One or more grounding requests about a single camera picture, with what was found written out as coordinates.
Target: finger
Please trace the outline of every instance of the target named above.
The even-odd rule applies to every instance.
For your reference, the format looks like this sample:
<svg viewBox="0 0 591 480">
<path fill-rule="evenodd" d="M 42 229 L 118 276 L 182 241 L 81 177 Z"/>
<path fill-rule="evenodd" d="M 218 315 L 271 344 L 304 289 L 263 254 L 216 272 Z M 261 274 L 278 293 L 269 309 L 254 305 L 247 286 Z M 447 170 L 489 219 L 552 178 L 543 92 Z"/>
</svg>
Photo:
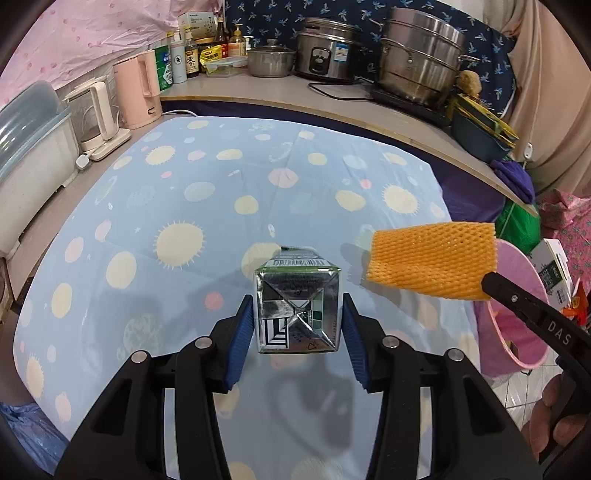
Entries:
<svg viewBox="0 0 591 480">
<path fill-rule="evenodd" d="M 534 453 L 540 453 L 550 439 L 550 409 L 541 400 L 534 405 L 530 420 L 530 445 Z"/>
<path fill-rule="evenodd" d="M 551 407 L 556 403 L 556 400 L 558 400 L 558 396 L 560 395 L 560 383 L 560 374 L 558 374 L 544 387 L 542 401 L 547 407 Z"/>
<path fill-rule="evenodd" d="M 521 434 L 523 435 L 523 438 L 525 439 L 525 442 L 527 443 L 527 446 L 529 448 L 531 448 L 531 442 L 530 442 L 530 423 L 526 422 L 525 425 L 523 425 L 523 428 L 521 429 Z M 537 453 L 534 453 L 534 457 L 537 460 L 540 456 Z"/>
<path fill-rule="evenodd" d="M 588 419 L 588 415 L 577 414 L 560 420 L 554 427 L 553 436 L 556 443 L 566 447 L 583 430 Z"/>
</svg>

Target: food storage container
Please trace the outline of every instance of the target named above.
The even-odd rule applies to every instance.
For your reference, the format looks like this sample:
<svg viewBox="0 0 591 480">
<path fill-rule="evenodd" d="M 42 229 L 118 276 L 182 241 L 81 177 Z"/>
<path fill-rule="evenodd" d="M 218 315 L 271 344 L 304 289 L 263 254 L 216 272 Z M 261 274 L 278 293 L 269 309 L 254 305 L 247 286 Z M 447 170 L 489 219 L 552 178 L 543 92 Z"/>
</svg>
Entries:
<svg viewBox="0 0 591 480">
<path fill-rule="evenodd" d="M 229 57 L 226 59 L 208 61 L 205 66 L 205 71 L 208 77 L 232 77 L 242 73 L 242 67 L 248 64 L 248 57 Z"/>
</svg>

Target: white tile floor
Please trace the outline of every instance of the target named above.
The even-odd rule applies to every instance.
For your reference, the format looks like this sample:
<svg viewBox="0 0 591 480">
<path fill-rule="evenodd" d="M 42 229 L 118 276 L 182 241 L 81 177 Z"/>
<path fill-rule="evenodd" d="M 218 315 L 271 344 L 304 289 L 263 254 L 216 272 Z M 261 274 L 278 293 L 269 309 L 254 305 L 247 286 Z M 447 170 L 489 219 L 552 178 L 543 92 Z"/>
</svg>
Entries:
<svg viewBox="0 0 591 480">
<path fill-rule="evenodd" d="M 514 374 L 509 381 L 494 388 L 501 403 L 521 428 L 531 417 L 531 411 L 542 396 L 546 384 L 562 372 L 556 365 L 556 352 L 550 351 L 541 367 Z"/>
</svg>

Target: blue tablecloth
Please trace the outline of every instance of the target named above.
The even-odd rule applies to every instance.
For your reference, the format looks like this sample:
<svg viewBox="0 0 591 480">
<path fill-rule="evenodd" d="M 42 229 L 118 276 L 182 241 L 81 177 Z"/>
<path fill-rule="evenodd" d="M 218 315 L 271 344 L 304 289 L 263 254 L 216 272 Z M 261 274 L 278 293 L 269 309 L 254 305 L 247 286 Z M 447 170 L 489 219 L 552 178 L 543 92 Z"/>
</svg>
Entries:
<svg viewBox="0 0 591 480">
<path fill-rule="evenodd" d="M 342 291 L 388 333 L 421 351 L 459 347 L 478 366 L 470 302 L 363 280 L 375 230 L 449 220 L 430 166 L 396 147 L 292 122 L 171 119 L 107 170 L 51 244 L 17 326 L 17 370 L 70 438 L 131 352 L 208 334 L 279 245 L 340 266 Z M 344 344 L 274 356 L 253 341 L 240 382 L 216 396 L 233 478 L 364 478 L 380 401 L 355 381 Z M 426 400 L 422 414 L 426 473 Z M 170 402 L 165 416 L 176 476 Z"/>
</svg>

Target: rice cooker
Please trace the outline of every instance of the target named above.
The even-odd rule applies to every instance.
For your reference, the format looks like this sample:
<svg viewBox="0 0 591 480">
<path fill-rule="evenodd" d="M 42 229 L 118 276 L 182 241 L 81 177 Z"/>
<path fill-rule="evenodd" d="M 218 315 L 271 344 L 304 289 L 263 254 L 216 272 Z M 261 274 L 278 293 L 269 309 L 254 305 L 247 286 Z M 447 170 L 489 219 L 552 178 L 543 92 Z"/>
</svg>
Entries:
<svg viewBox="0 0 591 480">
<path fill-rule="evenodd" d="M 297 34 L 295 71 L 306 78 L 351 82 L 359 53 L 361 29 L 355 25 L 306 18 Z"/>
</svg>

